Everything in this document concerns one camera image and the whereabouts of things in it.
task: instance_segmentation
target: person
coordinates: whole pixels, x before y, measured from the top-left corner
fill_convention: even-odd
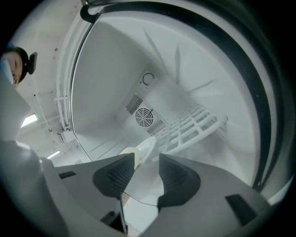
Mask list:
[[[26,51],[9,43],[0,59],[1,73],[12,85],[17,87],[26,76],[28,66],[29,58]]]

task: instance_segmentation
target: ceiling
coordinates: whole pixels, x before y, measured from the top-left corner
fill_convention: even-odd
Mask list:
[[[57,150],[66,153],[78,146],[76,141],[63,144],[56,135],[62,127],[54,98],[60,47],[81,6],[80,0],[46,0],[27,17],[11,39],[28,55],[38,53],[35,79],[28,74],[17,91],[38,118],[37,122],[21,129],[18,141],[28,144],[39,156],[47,157]]]

